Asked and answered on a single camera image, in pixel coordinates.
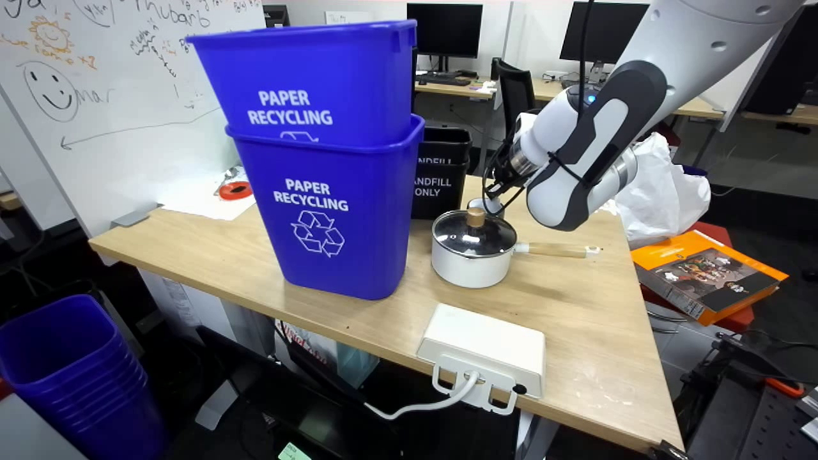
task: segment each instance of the white cable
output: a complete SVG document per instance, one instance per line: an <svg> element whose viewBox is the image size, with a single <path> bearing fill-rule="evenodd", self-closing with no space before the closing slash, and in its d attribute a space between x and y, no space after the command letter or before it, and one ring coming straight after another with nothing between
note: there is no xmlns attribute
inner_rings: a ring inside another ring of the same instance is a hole
<svg viewBox="0 0 818 460"><path fill-rule="evenodd" d="M446 409L446 407L455 407L456 401L461 401L474 389L478 375L481 372L467 372L467 381L450 398L441 398L441 401L433 401L433 403L409 403L409 407L401 407L394 414L385 414L385 410L375 409L373 403L362 403L362 407L371 409L375 417L387 418L387 422L394 422L394 418L399 418L401 414L409 414L409 410L440 410L440 409Z"/></svg>

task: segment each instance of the recycling symbol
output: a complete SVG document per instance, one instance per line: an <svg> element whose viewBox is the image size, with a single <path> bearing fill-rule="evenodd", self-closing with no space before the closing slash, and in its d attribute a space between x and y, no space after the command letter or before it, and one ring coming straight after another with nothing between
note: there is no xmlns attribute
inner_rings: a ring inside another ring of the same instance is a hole
<svg viewBox="0 0 818 460"><path fill-rule="evenodd" d="M300 208L298 220L291 221L291 233L306 252L323 252L327 258L335 258L345 244L335 220L329 220L323 211Z"/></svg>

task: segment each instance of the stainless steel pot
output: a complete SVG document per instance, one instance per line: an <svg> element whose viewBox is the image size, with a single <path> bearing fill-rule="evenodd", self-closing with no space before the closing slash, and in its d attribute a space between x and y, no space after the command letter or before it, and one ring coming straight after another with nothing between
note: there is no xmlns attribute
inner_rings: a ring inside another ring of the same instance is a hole
<svg viewBox="0 0 818 460"><path fill-rule="evenodd" d="M505 279L515 229L482 208L450 208L432 224L432 267L440 279L484 288Z"/></svg>

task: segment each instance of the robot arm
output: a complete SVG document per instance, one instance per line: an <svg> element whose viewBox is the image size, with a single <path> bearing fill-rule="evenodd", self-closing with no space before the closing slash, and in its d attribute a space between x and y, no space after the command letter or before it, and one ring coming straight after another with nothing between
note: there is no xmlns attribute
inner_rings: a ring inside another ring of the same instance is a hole
<svg viewBox="0 0 818 460"><path fill-rule="evenodd" d="M799 8L801 0L653 0L605 85L588 90L591 101L565 90L522 124L484 193L524 187L537 221L575 229L617 192L605 174L633 137L726 76Z"/></svg>

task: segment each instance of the colorful book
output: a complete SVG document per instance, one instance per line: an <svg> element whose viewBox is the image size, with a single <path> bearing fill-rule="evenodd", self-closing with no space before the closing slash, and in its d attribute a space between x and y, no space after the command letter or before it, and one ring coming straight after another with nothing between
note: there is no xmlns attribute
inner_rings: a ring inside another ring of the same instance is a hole
<svg viewBox="0 0 818 460"><path fill-rule="evenodd" d="M640 286L700 325L712 325L771 295L786 279L698 229L630 249Z"/></svg>

